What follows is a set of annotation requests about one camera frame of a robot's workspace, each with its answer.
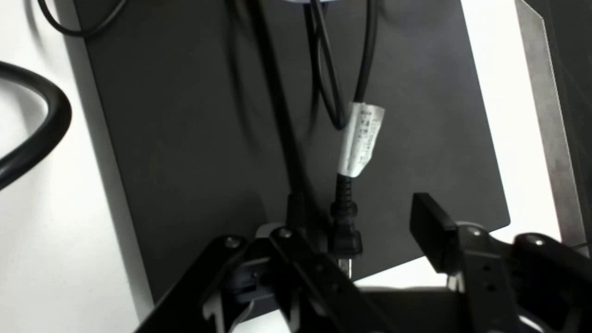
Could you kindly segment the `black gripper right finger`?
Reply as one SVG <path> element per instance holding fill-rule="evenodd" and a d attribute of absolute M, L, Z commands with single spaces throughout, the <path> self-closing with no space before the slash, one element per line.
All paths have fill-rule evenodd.
<path fill-rule="evenodd" d="M 457 269 L 453 254 L 457 225 L 431 195 L 416 193 L 413 197 L 409 230 L 439 275 L 450 275 Z"/>

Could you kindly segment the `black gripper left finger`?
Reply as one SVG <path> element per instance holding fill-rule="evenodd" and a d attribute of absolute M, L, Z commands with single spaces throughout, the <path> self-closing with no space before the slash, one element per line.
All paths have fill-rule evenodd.
<path fill-rule="evenodd" d="M 305 241 L 311 241 L 309 234 L 309 206 L 302 193 L 291 193 L 287 202 L 287 227 L 298 232 Z"/>

